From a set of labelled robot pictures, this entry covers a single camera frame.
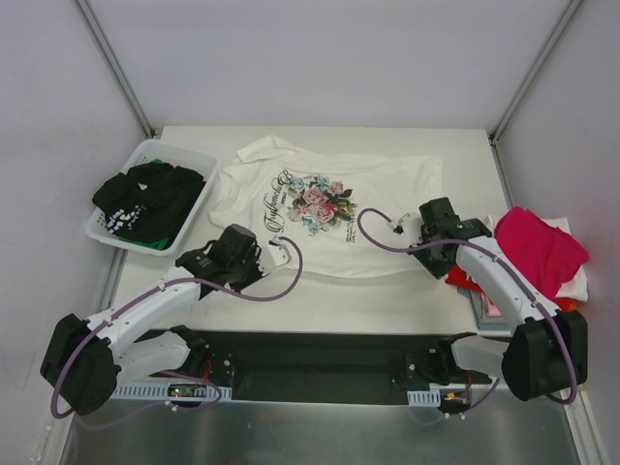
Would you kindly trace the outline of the white floral print t-shirt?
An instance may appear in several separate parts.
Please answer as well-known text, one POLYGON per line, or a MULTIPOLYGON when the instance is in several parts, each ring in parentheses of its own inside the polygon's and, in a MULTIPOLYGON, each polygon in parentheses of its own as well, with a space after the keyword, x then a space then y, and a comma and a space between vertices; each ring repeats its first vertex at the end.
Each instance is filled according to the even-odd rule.
POLYGON ((443 195, 442 162, 315 153, 265 136, 238 150, 218 186, 212 224, 238 224, 259 242, 292 239, 307 272, 370 279, 422 269, 401 250, 419 230, 418 207, 443 195), (406 213, 411 231, 394 234, 388 220, 406 213))

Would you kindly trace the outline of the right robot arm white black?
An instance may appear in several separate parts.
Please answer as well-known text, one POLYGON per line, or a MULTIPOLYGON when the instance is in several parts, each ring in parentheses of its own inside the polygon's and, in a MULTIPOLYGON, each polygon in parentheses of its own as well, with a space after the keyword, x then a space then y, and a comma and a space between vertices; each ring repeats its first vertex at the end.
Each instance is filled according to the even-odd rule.
POLYGON ((421 242, 414 257, 435 278, 457 265, 498 308, 511 331, 508 342, 475 333, 440 341, 432 365, 438 376, 455 383, 469 371, 501 378, 522 401, 546 396, 574 401, 587 379, 585 319, 564 313, 517 269, 479 219, 461 219, 448 198, 419 209, 421 242))

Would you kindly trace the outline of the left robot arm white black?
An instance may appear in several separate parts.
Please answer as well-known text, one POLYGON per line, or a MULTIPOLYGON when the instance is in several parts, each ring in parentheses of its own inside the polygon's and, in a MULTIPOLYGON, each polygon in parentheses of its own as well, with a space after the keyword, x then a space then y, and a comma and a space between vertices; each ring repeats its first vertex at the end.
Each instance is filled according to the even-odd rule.
POLYGON ((150 289, 120 308, 81 319, 70 314, 52 333, 40 369, 52 386, 51 411, 63 418, 64 399, 80 416, 102 407, 116 388, 151 374, 177 370, 200 378, 206 370, 206 345, 185 325, 142 336, 171 314, 214 291, 235 294, 267 276, 274 254, 249 230, 230 225, 219 238, 180 255, 150 289))

